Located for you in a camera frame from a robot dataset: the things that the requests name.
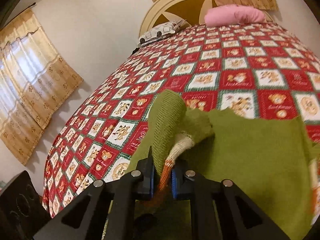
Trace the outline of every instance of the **cream headboard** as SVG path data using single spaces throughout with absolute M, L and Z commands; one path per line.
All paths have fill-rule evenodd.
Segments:
M 158 24 L 177 19 L 191 25 L 204 23 L 208 9 L 215 6 L 214 0 L 157 0 L 144 17 L 139 37 Z

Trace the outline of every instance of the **red and white checkered bedspread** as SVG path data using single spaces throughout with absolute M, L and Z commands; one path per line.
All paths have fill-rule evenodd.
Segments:
M 193 26 L 140 49 L 79 107 L 55 139 L 43 206 L 55 216 L 95 179 L 119 179 L 148 130 L 156 95 L 171 89 L 192 108 L 246 118 L 301 114 L 320 141 L 320 61 L 274 23 Z

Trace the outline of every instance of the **knitted fabric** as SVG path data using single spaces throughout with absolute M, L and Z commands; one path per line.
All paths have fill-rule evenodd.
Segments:
M 306 235 L 312 219 L 308 164 L 318 150 L 300 117 L 251 120 L 230 109 L 186 109 L 178 94 L 166 90 L 156 98 L 148 125 L 127 172 L 152 146 L 161 192 L 180 155 L 207 179 L 233 180 L 292 240 Z M 143 238 L 191 239 L 189 209 L 188 202 L 167 199 L 155 213 L 157 226 Z

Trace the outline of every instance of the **pillow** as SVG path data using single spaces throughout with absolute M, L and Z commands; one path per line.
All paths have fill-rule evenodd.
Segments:
M 166 39 L 166 38 L 169 38 L 170 36 L 172 36 L 172 34 L 171 34 L 171 33 L 168 33 L 168 34 L 162 35 L 162 36 L 160 36 L 160 37 L 152 38 L 152 39 L 150 39 L 150 40 L 148 40 L 148 41 L 146 41 L 146 42 L 144 42 L 144 43 L 140 43 L 140 44 L 138 45 L 138 48 L 143 48 L 143 47 L 145 47 L 145 46 L 147 46 L 147 45 L 149 45 L 149 44 L 151 44 L 151 43 L 154 43 L 154 42 L 157 42 L 157 41 L 162 41 L 162 40 L 164 40 L 164 39 Z
M 209 9 L 204 17 L 208 27 L 231 24 L 264 23 L 266 17 L 262 11 L 251 6 L 228 4 Z
M 170 35 L 175 34 L 180 29 L 180 26 L 184 22 L 185 20 L 172 21 L 172 22 L 162 23 L 153 27 L 150 31 L 147 31 L 139 38 L 139 43 L 140 43 L 139 47 L 141 44 L 153 38 L 159 38 L 167 34 L 170 34 Z

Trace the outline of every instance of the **white wall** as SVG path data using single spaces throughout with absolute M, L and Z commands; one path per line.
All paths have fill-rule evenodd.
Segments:
M 276 20 L 320 56 L 320 26 L 303 0 L 277 0 Z M 41 0 L 33 8 L 49 39 L 84 83 L 54 114 L 27 167 L 0 141 L 0 180 L 26 169 L 39 194 L 53 140 L 79 105 L 131 54 L 151 0 Z
M 320 25 L 304 0 L 277 0 L 279 11 L 270 15 L 294 33 L 320 57 Z

